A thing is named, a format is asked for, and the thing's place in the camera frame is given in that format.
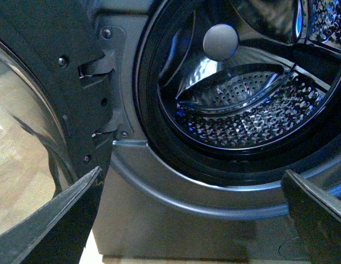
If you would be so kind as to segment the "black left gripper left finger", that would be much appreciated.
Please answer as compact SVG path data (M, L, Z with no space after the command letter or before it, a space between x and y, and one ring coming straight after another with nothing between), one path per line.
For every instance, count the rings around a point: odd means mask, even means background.
M79 263L101 195L102 169L96 167L1 234L0 263Z

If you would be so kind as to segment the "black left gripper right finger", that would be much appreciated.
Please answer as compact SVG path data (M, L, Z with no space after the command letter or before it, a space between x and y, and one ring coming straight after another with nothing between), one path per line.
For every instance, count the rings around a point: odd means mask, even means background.
M311 263L341 263L341 201L292 170L281 186Z

